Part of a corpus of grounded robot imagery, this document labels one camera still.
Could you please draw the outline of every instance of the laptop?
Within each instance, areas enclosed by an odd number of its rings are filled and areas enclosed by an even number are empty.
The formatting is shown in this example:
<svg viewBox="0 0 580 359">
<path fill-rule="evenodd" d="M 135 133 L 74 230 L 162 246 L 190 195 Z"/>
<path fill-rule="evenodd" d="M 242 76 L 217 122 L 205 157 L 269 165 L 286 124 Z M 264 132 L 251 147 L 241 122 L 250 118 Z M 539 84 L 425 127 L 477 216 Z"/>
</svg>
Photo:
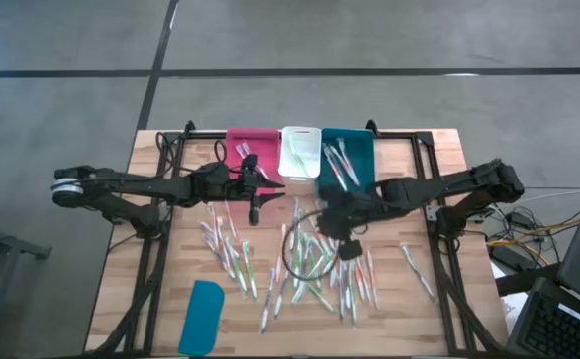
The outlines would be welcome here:
<svg viewBox="0 0 580 359">
<path fill-rule="evenodd" d="M 580 225 L 555 282 L 539 278 L 534 283 L 507 348 L 518 354 L 580 358 Z"/>
</svg>

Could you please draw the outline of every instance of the concrete floor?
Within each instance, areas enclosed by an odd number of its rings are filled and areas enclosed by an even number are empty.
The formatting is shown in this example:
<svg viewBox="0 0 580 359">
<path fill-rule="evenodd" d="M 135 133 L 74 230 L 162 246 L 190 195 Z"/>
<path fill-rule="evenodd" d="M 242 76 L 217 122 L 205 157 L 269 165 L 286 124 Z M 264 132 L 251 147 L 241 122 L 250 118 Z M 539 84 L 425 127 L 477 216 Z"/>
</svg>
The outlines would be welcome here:
<svg viewBox="0 0 580 359">
<path fill-rule="evenodd" d="M 168 0 L 0 2 L 0 70 L 150 69 Z M 580 67 L 570 0 L 188 0 L 163 67 Z M 0 229 L 51 244 L 22 260 L 0 357 L 82 349 L 111 228 L 59 209 L 53 169 L 123 170 L 147 78 L 0 79 Z M 150 129 L 459 128 L 470 165 L 502 157 L 526 198 L 580 190 L 580 75 L 161 79 Z M 573 187 L 573 189 L 549 189 Z M 580 194 L 528 201 L 545 223 Z M 488 222 L 488 231 L 498 223 Z M 571 233 L 558 237 L 566 251 Z M 553 259 L 553 252 L 548 253 Z"/>
</svg>

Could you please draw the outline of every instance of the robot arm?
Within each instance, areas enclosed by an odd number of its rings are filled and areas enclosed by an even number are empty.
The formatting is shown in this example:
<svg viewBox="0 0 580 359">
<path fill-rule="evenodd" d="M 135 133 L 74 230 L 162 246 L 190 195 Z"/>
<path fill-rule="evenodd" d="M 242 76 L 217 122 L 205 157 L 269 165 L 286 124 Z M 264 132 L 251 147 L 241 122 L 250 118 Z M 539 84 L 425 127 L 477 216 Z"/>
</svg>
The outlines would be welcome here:
<svg viewBox="0 0 580 359">
<path fill-rule="evenodd" d="M 328 187 L 320 191 L 327 209 L 317 217 L 322 234 L 341 240 L 339 255 L 353 259 L 361 255 L 358 240 L 351 240 L 352 229 L 368 223 L 400 218 L 435 199 L 470 193 L 455 206 L 436 212 L 436 228 L 444 236 L 457 236 L 467 219 L 496 202 L 515 202 L 524 194 L 524 186 L 512 166 L 501 160 L 471 170 L 435 179 L 385 179 L 363 193 L 341 193 Z"/>
<path fill-rule="evenodd" d="M 184 208 L 200 202 L 250 201 L 250 224 L 259 222 L 260 207 L 284 193 L 256 195 L 260 187 L 282 188 L 256 171 L 257 156 L 243 160 L 237 179 L 230 178 L 231 169 L 225 163 L 211 163 L 195 172 L 173 179 L 151 178 L 119 173 L 111 169 L 78 166 L 55 170 L 51 186 L 53 203 L 61 207 L 83 207 L 98 210 L 110 222 L 128 221 L 140 238 L 160 235 L 158 208 L 136 205 L 113 193 L 158 198 L 169 205 Z"/>
</svg>

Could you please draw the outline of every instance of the pink cloth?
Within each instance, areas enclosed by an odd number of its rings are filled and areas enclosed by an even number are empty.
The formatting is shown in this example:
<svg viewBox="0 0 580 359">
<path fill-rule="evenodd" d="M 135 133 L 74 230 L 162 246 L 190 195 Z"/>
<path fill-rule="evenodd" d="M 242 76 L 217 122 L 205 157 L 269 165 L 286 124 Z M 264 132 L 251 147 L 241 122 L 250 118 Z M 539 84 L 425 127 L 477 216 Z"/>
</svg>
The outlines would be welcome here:
<svg viewBox="0 0 580 359">
<path fill-rule="evenodd" d="M 241 166 L 243 158 L 237 151 L 237 145 L 247 142 L 250 152 L 258 156 L 258 164 L 268 175 L 268 179 L 281 183 L 281 177 L 277 171 L 279 168 L 279 151 L 281 138 L 277 129 L 249 129 L 235 128 L 226 132 L 226 147 L 228 149 L 226 164 L 231 167 Z M 239 174 L 230 174 L 236 179 Z M 260 188 L 257 194 L 274 193 L 272 188 Z"/>
</svg>

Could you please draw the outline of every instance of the yellow cable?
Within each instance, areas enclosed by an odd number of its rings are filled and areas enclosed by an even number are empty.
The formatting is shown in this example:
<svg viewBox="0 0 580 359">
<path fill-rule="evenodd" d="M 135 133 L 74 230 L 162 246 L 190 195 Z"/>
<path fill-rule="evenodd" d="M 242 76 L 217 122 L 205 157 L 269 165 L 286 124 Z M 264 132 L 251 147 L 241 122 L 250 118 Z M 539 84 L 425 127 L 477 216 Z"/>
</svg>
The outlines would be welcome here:
<svg viewBox="0 0 580 359">
<path fill-rule="evenodd" d="M 495 240 L 495 241 L 489 242 L 487 245 L 493 246 L 493 247 L 500 246 L 500 245 L 517 245 L 517 246 L 520 246 L 520 247 L 536 254 L 536 256 L 538 257 L 539 260 L 542 260 L 543 263 L 545 263 L 546 265 L 549 265 L 549 262 L 547 261 L 547 259 L 545 259 L 545 257 L 540 255 L 540 253 L 537 250 L 526 245 L 525 243 L 521 242 L 520 240 L 524 239 L 526 237 L 547 231 L 547 230 L 560 229 L 560 228 L 570 228 L 570 227 L 576 226 L 578 224 L 580 224 L 580 220 L 575 220 L 575 221 L 571 221 L 571 222 L 567 222 L 567 223 L 560 223 L 560 224 L 555 224 L 555 225 L 549 225 L 549 226 L 545 226 L 545 227 L 538 228 L 538 229 L 532 230 L 530 232 L 527 232 L 524 235 L 522 235 L 520 238 L 517 238 L 517 239 Z"/>
<path fill-rule="evenodd" d="M 500 244 L 500 243 L 506 243 L 506 242 L 509 242 L 509 241 L 518 242 L 518 241 L 520 241 L 520 240 L 522 240 L 522 239 L 524 239 L 526 237 L 532 236 L 534 234 L 538 234 L 540 232 L 544 232 L 544 231 L 552 230 L 552 229 L 569 228 L 569 227 L 572 227 L 572 226 L 575 226 L 575 225 L 578 225 L 578 224 L 580 224 L 580 220 L 575 220 L 575 221 L 568 222 L 568 223 L 550 225 L 550 226 L 542 227 L 542 228 L 539 228 L 539 229 L 536 229 L 536 230 L 532 230 L 530 232 L 527 232 L 524 235 L 522 235 L 520 238 L 517 238 L 517 239 L 495 240 L 495 241 L 492 241 L 492 242 L 490 242 L 488 244 Z"/>
</svg>

